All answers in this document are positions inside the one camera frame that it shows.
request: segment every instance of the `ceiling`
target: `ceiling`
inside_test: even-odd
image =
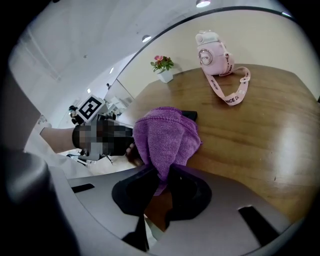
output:
[[[286,11],[275,0],[212,0],[204,8],[196,8],[196,0],[60,0],[51,2],[28,26],[11,55],[10,67],[21,61],[18,52],[27,52],[54,80],[53,86],[63,88],[65,93],[55,100],[65,97],[67,105],[102,74],[108,83],[106,70],[141,49],[144,35],[154,37],[192,15],[230,6]],[[47,96],[53,105],[54,97]]]

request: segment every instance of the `desk surface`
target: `desk surface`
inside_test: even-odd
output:
[[[168,84],[150,83],[119,121],[134,125],[161,106],[197,111],[203,145],[187,166],[245,184],[294,222],[306,214],[320,184],[320,107],[295,74],[238,66],[250,69],[251,80],[236,106],[224,103],[197,68],[176,74]],[[240,72],[216,80],[229,95],[242,76]],[[150,207],[157,211],[156,205],[151,202]]]

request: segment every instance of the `green leaves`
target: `green leaves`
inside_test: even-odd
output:
[[[160,70],[163,72],[165,70],[172,69],[174,63],[172,62],[170,57],[163,56],[162,60],[158,60],[156,62],[150,62],[151,66],[153,67],[153,72]]]

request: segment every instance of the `white pot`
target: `white pot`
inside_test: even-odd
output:
[[[170,70],[165,70],[161,73],[158,73],[157,75],[158,75],[159,79],[164,83],[168,83],[172,79],[174,79],[174,75],[171,73]]]

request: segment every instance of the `purple towel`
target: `purple towel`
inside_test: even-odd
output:
[[[157,107],[139,119],[133,137],[143,162],[158,171],[158,196],[167,186],[171,164],[186,165],[198,150],[201,140],[197,124],[175,107]]]

